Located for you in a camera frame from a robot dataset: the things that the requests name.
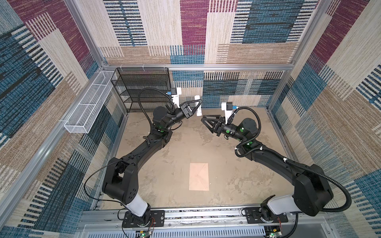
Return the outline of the pale pink envelope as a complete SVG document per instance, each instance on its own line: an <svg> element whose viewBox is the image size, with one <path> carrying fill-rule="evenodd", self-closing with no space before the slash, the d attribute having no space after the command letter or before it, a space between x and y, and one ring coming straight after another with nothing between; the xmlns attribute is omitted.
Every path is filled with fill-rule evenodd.
<svg viewBox="0 0 381 238"><path fill-rule="evenodd" d="M190 163L189 190L209 191L208 163Z"/></svg>

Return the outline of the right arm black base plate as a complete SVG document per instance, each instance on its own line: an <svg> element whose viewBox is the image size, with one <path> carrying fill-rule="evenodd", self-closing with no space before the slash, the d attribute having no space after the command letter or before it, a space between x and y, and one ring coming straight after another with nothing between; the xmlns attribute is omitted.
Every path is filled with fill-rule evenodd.
<svg viewBox="0 0 381 238"><path fill-rule="evenodd" d="M271 211L262 207L246 207L241 210L248 224L264 224L264 223L287 223L286 214L275 215Z"/></svg>

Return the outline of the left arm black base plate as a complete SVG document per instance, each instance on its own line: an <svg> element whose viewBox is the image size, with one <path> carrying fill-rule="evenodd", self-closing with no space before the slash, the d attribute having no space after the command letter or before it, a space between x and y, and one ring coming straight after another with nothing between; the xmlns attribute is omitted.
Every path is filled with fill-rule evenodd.
<svg viewBox="0 0 381 238"><path fill-rule="evenodd" d="M164 210L148 211L142 217L126 212L122 222L122 228L148 228L150 226L163 227L164 220Z"/></svg>

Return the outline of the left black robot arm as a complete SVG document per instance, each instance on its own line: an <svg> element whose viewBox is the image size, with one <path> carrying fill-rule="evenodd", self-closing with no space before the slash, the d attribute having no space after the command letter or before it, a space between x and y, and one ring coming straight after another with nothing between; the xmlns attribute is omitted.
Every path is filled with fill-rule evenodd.
<svg viewBox="0 0 381 238"><path fill-rule="evenodd" d="M112 158L106 168L102 192L121 202L141 225L150 219L150 205L139 195L138 174L143 165L159 150L164 148L173 134L171 127L183 119L196 114L202 103L201 99L186 101L175 106L174 111L159 106L153 111L153 122L145 142L122 158Z"/></svg>

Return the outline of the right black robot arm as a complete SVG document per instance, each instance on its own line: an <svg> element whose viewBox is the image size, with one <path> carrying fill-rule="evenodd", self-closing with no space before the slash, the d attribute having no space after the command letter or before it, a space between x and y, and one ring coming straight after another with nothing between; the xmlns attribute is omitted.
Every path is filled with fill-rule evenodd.
<svg viewBox="0 0 381 238"><path fill-rule="evenodd" d="M255 120L246 118L236 126L226 124L220 115L204 115L201 122L217 136L224 135L243 142L242 147L236 148L241 155L270 168L294 186L292 194L272 195L262 202L259 213L263 222L272 222L277 215L288 212L315 216L332 200L332 190L327 179L322 177L323 170L319 166L294 162L257 140L248 141L259 132Z"/></svg>

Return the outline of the white glue stick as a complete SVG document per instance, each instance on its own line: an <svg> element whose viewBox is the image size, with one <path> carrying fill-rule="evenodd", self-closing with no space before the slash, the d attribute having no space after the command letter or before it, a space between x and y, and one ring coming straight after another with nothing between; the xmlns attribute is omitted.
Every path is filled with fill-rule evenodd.
<svg viewBox="0 0 381 238"><path fill-rule="evenodd" d="M195 95L194 99L195 99L195 113L196 113L196 116L197 117L201 117L202 116L202 110L201 110L202 100L201 100L199 95Z"/></svg>

